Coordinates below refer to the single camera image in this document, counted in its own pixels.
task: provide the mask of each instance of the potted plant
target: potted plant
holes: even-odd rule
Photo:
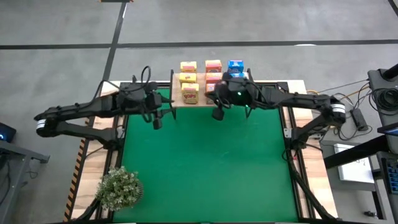
[[[118,211],[125,207],[133,207],[140,201],[144,196],[144,186],[137,175],[137,172],[128,172],[124,167],[110,168],[109,173],[102,177],[96,194],[103,207]]]

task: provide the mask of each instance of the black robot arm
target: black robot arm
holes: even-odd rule
[[[248,114],[256,108],[267,110],[282,106],[318,110],[320,116],[304,127],[284,129],[286,143],[291,149],[306,148],[309,136],[327,126],[341,126],[346,121],[345,105],[334,96],[284,93],[275,88],[259,86],[247,78],[232,78],[227,73],[216,84],[215,90],[206,96],[217,105],[213,110],[213,117],[217,120],[223,119],[223,108],[229,109],[231,105],[249,108]]]
[[[156,92],[156,82],[137,84],[136,79],[126,88],[116,93],[94,98],[88,103],[75,103],[70,106],[51,107],[35,116],[36,132],[42,137],[55,137],[60,134],[98,140],[105,149],[116,150],[119,143],[116,128],[93,129],[87,126],[70,124],[66,121],[97,116],[112,118],[116,115],[141,115],[145,122],[153,123],[154,129],[162,127],[161,118],[169,110],[159,110],[163,103],[171,101]]]

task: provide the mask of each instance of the green surface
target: green surface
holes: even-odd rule
[[[168,96],[168,90],[160,91]],[[144,197],[115,222],[296,222],[277,110],[181,108],[153,130],[130,116],[122,164],[138,171]]]

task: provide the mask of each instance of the gray floor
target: gray floor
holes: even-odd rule
[[[0,0],[0,45],[109,44],[120,6],[95,0]],[[127,5],[119,43],[372,39],[398,39],[398,17],[387,0],[137,0]],[[17,129],[16,144],[51,155],[47,165],[32,165],[39,177],[22,189],[14,223],[62,220],[79,139],[40,138],[33,117],[49,106],[90,100],[108,53],[0,50],[0,121]],[[210,58],[243,59],[255,79],[304,80],[307,89],[322,90],[398,63],[398,45],[117,49],[110,80],[129,80],[145,65],[152,67],[153,80],[167,80],[179,62],[196,60],[203,70]],[[363,84],[337,91],[351,93]],[[367,101],[361,109],[369,125],[380,126]],[[348,121],[343,130],[349,135],[353,128]],[[354,141],[375,136],[373,131]],[[326,139],[337,138],[328,133]],[[344,220],[386,223],[361,214],[374,209],[367,192],[334,190],[333,196]]]

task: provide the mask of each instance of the yellow and black hazard tape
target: yellow and black hazard tape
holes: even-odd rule
[[[94,124],[94,118],[90,118],[90,119],[87,118],[85,120],[85,124],[86,124],[86,126],[92,127]],[[88,142],[89,141],[87,141],[86,139],[80,140],[79,151],[78,151],[77,157],[76,157],[75,170],[73,171],[72,182],[71,182],[70,188],[69,188],[67,209],[65,210],[65,213],[63,214],[64,222],[69,221],[72,217],[72,210],[73,210],[73,206],[74,206],[75,200],[76,200],[77,189],[79,187],[81,172],[83,170],[83,164],[84,164],[83,155],[85,155],[87,152]]]

